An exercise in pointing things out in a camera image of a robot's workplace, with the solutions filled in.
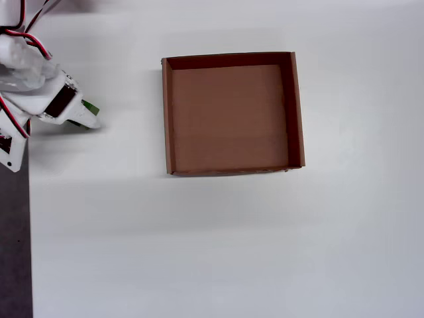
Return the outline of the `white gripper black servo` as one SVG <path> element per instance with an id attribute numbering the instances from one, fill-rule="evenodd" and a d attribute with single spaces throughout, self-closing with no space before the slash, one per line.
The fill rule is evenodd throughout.
<path id="1" fill-rule="evenodd" d="M 101 126 L 97 118 L 99 109 L 82 99 L 78 84 L 63 70 L 56 77 L 46 80 L 41 88 L 4 92 L 3 96 L 20 110 L 46 123 L 61 125 L 71 121 L 87 129 Z"/>

